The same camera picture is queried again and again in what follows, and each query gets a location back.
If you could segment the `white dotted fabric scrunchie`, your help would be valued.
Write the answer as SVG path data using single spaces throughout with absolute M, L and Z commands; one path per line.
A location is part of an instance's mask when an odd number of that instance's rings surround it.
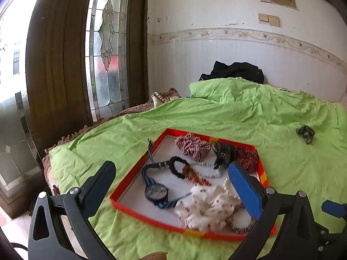
M 195 185 L 190 194 L 178 201 L 173 212 L 181 227 L 201 232 L 221 232 L 241 199 L 219 185 Z

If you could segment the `black hair claw clip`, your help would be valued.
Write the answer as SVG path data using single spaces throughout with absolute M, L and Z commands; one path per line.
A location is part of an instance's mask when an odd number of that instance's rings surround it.
M 216 154 L 216 160 L 213 165 L 215 170 L 221 166 L 227 169 L 230 163 L 235 161 L 236 148 L 232 144 L 217 141 L 214 144 L 213 151 Z

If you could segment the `dark red dotted scrunchie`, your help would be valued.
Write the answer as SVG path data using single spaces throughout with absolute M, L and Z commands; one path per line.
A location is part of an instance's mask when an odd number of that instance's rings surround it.
M 243 168 L 250 174 L 258 170 L 259 154 L 257 149 L 236 147 L 236 159 L 242 164 Z

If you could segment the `lime green bed sheet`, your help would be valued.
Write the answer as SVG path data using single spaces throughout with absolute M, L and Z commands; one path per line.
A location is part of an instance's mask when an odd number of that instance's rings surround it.
M 118 184 L 156 139 L 174 128 L 256 147 L 271 186 L 307 193 L 316 222 L 332 233 L 344 221 L 321 210 L 326 200 L 346 202 L 346 112 L 341 104 L 241 79 L 190 85 L 191 95 L 150 111 L 110 120 L 53 148 L 52 172 L 62 193 L 82 185 L 104 161 L 116 165 Z M 315 131 L 306 144 L 296 129 Z

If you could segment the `pink checked scrunchie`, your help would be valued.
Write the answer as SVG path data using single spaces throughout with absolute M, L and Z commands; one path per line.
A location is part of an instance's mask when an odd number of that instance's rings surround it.
M 202 140 L 192 133 L 185 136 L 179 136 L 175 140 L 175 145 L 180 149 L 183 155 L 189 156 L 193 161 L 202 162 L 210 153 L 212 145 Z

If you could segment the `dark grey scrunchie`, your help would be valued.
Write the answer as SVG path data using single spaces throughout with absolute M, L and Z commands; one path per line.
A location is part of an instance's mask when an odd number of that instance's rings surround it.
M 311 144 L 315 131 L 309 126 L 302 126 L 296 129 L 296 133 L 302 136 L 306 144 Z

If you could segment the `black garment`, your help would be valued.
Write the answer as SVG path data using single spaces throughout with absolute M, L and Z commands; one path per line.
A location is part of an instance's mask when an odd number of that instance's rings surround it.
M 201 74 L 199 81 L 220 79 L 220 78 L 243 78 L 258 84 L 264 84 L 265 77 L 263 71 L 248 62 L 234 62 L 231 65 L 216 61 L 212 72 Z

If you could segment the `stained glass window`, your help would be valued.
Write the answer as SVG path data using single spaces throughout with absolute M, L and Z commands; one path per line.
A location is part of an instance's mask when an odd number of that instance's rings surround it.
M 85 68 L 93 121 L 129 107 L 126 64 L 128 0 L 89 0 Z

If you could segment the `brown wooden door frame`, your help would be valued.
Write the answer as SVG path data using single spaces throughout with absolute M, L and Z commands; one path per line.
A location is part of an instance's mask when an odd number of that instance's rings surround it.
M 38 153 L 92 122 L 85 69 L 89 0 L 36 0 L 25 53 Z

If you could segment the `beige wall switches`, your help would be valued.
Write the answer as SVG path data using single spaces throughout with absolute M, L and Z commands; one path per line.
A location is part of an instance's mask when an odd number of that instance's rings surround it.
M 270 26 L 281 27 L 281 20 L 278 16 L 267 15 L 264 13 L 258 14 L 258 21 L 260 24 L 269 24 Z

